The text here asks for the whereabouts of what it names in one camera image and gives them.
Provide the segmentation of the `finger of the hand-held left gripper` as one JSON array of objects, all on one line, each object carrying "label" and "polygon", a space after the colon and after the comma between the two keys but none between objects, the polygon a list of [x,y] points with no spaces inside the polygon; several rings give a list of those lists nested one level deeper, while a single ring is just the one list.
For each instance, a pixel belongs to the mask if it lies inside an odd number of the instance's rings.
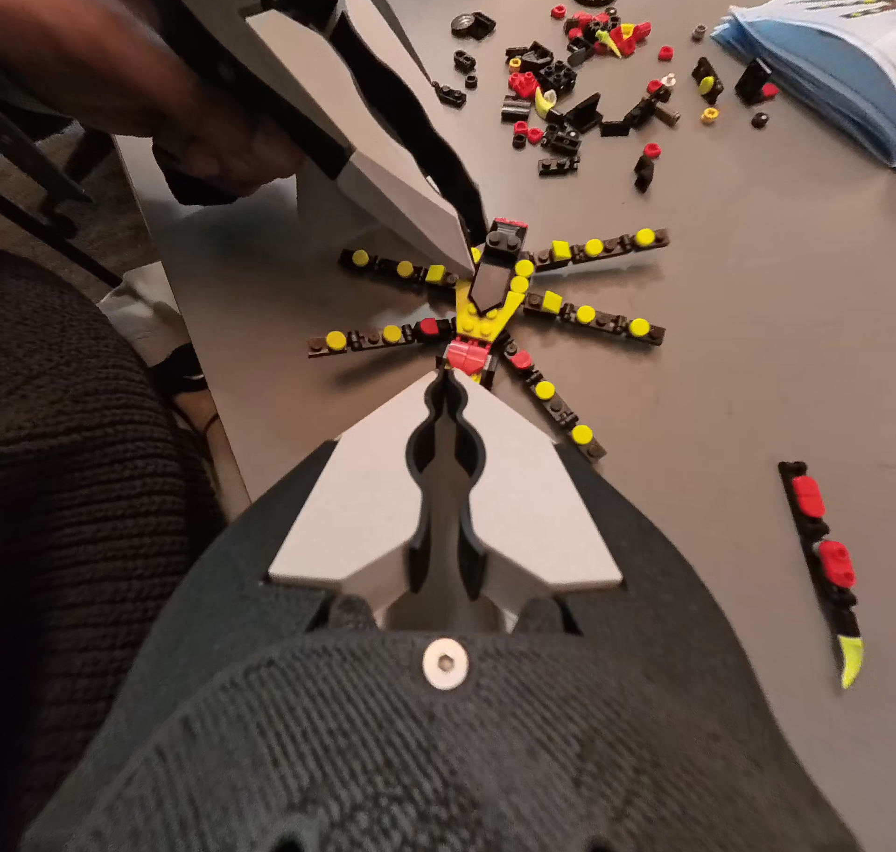
[{"label": "finger of the hand-held left gripper", "polygon": [[468,240],[482,243],[487,222],[478,187],[427,110],[435,103],[460,109],[465,91],[431,81],[372,0],[338,0],[330,25],[330,44],[367,104],[454,209]]},{"label": "finger of the hand-held left gripper", "polygon": [[381,127],[330,43],[279,12],[249,18],[247,25],[346,135],[352,153],[336,180],[342,194],[417,248],[426,264],[471,275],[474,264],[457,211]]}]

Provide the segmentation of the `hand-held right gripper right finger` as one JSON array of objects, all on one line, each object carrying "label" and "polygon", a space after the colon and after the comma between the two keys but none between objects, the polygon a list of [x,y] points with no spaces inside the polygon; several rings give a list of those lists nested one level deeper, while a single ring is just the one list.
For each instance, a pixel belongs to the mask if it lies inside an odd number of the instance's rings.
[{"label": "hand-held right gripper right finger", "polygon": [[475,586],[505,628],[529,600],[616,588],[622,573],[552,438],[456,369],[452,389],[458,428],[479,444],[467,524],[485,555]]}]

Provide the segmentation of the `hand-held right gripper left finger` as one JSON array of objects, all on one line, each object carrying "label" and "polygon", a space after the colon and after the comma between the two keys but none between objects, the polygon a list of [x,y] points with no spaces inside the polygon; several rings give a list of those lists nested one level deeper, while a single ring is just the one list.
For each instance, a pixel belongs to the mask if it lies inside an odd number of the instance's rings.
[{"label": "hand-held right gripper left finger", "polygon": [[434,458],[446,374],[417,380],[334,443],[268,570],[272,582],[355,596],[384,627],[418,593],[432,559],[432,502],[422,473]]}]

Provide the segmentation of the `black yellow lego spider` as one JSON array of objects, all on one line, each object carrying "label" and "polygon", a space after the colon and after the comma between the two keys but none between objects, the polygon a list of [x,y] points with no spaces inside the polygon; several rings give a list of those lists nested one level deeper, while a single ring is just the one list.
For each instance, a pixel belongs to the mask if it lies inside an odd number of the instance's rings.
[{"label": "black yellow lego spider", "polygon": [[511,337],[508,325],[516,315],[528,314],[584,331],[660,346],[666,329],[655,322],[577,305],[551,290],[533,290],[532,280],[544,272],[664,248],[670,242],[668,231],[643,228],[582,244],[555,240],[535,252],[524,248],[527,231],[528,226],[521,221],[495,219],[485,243],[471,249],[474,272],[470,279],[459,279],[441,264],[424,267],[364,249],[344,250],[340,264],[349,272],[453,294],[454,316],[391,323],[375,331],[332,330],[308,341],[308,357],[414,345],[439,347],[438,365],[464,373],[486,390],[491,389],[497,365],[503,362],[583,457],[591,463],[600,461],[606,452],[593,430],[535,366],[532,354]]}]

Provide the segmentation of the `black red lego strip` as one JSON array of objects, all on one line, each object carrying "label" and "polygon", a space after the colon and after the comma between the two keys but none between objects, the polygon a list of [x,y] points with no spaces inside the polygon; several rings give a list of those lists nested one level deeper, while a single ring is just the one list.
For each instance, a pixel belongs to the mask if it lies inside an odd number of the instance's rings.
[{"label": "black red lego strip", "polygon": [[803,461],[780,461],[778,475],[816,599],[832,634],[840,671],[837,634],[862,637],[855,613],[857,576],[852,558],[845,544],[831,537],[823,496],[807,465]]}]

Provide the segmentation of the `neon green lego claw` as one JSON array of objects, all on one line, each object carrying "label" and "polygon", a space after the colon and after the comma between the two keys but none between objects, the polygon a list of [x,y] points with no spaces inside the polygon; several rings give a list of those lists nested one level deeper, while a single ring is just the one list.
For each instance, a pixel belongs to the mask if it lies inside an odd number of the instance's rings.
[{"label": "neon green lego claw", "polygon": [[860,635],[837,634],[840,646],[840,686],[843,690],[854,685],[864,664],[865,645]]}]

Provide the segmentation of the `lego instruction booklet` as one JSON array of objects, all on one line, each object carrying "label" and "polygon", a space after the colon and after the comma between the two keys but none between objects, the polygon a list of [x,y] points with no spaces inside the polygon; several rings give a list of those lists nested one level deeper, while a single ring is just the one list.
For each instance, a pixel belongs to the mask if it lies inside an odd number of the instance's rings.
[{"label": "lego instruction booklet", "polygon": [[895,166],[895,0],[770,0],[729,7],[711,39],[761,58],[777,84]]}]

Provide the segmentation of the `pile of loose lego pieces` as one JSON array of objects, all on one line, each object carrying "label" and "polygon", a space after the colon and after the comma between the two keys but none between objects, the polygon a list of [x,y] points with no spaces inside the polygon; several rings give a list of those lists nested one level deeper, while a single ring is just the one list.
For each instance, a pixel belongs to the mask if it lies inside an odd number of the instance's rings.
[{"label": "pile of loose lego pieces", "polygon": [[[599,130],[602,138],[624,138],[653,119],[672,127],[680,118],[679,113],[667,105],[677,84],[674,73],[650,80],[644,95],[618,120],[603,117],[599,109],[599,92],[583,98],[566,111],[557,106],[559,99],[574,91],[578,79],[576,68],[598,56],[629,58],[652,32],[649,21],[622,21],[615,7],[617,0],[572,1],[583,8],[572,11],[566,3],[559,3],[550,12],[553,21],[563,23],[566,58],[555,58],[554,52],[537,40],[528,47],[509,47],[505,51],[511,93],[504,97],[501,121],[512,125],[511,144],[515,150],[531,145],[548,153],[548,157],[539,161],[540,177],[575,172],[581,161],[581,139],[592,130]],[[468,41],[485,40],[496,27],[496,21],[481,11],[459,14],[450,24],[454,38]],[[778,86],[771,81],[772,75],[767,62],[760,57],[753,58],[735,84],[735,96],[750,107],[773,100],[778,95]],[[720,115],[717,106],[725,89],[723,80],[704,56],[699,57],[691,76],[706,104],[700,122],[704,125],[714,123]],[[544,127],[532,123],[532,107]],[[650,188],[660,155],[658,143],[645,144],[633,168],[633,186],[639,193],[644,194]]]}]

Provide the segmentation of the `person's left hand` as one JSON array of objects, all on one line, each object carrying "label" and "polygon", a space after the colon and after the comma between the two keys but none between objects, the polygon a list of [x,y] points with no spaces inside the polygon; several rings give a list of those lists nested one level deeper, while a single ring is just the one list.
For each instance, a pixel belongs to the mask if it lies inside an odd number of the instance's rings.
[{"label": "person's left hand", "polygon": [[150,0],[1,0],[2,68],[83,126],[150,138],[175,127],[177,167],[234,196],[296,174],[300,149],[208,89],[157,24]]}]

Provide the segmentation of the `person's black sweater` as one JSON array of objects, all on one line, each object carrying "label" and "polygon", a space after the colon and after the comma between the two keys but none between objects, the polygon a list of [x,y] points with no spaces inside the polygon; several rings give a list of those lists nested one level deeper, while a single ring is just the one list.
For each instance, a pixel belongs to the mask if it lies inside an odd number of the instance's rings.
[{"label": "person's black sweater", "polygon": [[2,252],[2,850],[83,756],[223,526],[139,355],[77,289]]}]

